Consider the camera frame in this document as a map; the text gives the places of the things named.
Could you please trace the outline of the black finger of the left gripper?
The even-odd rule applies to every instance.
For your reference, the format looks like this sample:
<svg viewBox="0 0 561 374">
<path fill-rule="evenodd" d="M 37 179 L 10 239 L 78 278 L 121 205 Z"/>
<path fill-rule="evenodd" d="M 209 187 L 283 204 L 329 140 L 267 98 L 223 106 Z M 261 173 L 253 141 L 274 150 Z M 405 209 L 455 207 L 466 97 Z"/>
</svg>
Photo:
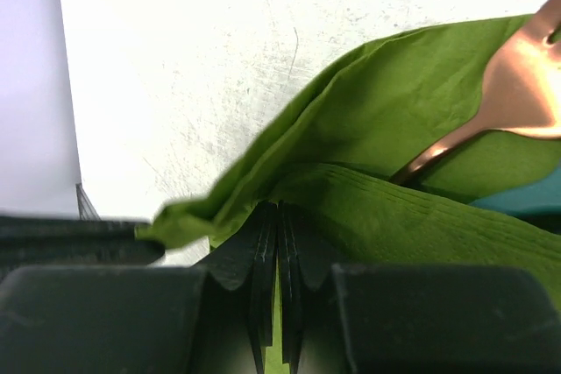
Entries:
<svg viewBox="0 0 561 374">
<path fill-rule="evenodd" d="M 1 217 L 2 265 L 149 265 L 165 254 L 139 240 L 144 222 Z"/>
</svg>

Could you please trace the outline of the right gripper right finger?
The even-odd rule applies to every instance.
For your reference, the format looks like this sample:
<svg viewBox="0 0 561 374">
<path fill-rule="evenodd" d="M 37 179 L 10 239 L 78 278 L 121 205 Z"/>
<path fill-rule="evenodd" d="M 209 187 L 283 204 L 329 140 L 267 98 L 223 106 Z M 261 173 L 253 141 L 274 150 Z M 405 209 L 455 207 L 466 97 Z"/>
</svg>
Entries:
<svg viewBox="0 0 561 374">
<path fill-rule="evenodd" d="M 282 202 L 277 225 L 282 361 L 291 373 L 347 371 L 332 266 L 346 257 L 316 218 Z"/>
</svg>

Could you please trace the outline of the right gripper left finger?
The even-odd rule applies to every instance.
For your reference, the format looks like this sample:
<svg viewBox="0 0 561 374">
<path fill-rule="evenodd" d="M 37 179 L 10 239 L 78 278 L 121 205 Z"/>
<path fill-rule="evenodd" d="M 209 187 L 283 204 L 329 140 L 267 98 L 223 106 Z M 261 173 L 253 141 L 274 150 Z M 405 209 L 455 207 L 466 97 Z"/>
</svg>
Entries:
<svg viewBox="0 0 561 374">
<path fill-rule="evenodd" d="M 192 345 L 194 373 L 263 373 L 273 345 L 277 207 L 262 202 L 196 264 L 206 279 Z"/>
</svg>

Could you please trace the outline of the green paper napkin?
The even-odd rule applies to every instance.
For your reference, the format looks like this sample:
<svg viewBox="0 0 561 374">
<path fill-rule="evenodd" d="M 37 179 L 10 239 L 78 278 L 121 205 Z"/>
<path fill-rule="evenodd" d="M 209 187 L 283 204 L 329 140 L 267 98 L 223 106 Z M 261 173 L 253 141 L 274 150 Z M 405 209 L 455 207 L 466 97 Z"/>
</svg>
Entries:
<svg viewBox="0 0 561 374">
<path fill-rule="evenodd" d="M 261 202 L 296 205 L 332 266 L 347 371 L 557 373 L 560 235 L 471 206 L 560 160 L 557 140 L 487 131 L 404 185 L 390 178 L 477 112 L 484 68 L 526 15 L 377 39 L 325 68 L 202 199 L 140 239 L 214 248 Z"/>
</svg>

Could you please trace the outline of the teal spoon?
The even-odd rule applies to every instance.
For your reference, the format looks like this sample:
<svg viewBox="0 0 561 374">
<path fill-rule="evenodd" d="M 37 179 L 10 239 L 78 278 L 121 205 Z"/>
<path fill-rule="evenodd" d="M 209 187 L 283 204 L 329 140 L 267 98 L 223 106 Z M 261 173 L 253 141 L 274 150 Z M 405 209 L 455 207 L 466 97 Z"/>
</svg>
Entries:
<svg viewBox="0 0 561 374">
<path fill-rule="evenodd" d="M 511 216 L 557 215 L 560 213 L 560 168 L 533 183 L 475 200 L 471 206 Z"/>
</svg>

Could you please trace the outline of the copper fork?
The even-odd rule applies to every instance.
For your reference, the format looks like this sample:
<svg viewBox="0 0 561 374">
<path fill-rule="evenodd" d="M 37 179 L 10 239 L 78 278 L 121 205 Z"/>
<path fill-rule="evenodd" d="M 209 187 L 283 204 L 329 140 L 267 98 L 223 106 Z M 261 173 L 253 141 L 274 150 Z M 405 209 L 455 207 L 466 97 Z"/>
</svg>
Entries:
<svg viewBox="0 0 561 374">
<path fill-rule="evenodd" d="M 487 131 L 560 138 L 560 0 L 547 0 L 488 61 L 476 114 L 396 172 L 404 185 L 467 141 Z"/>
</svg>

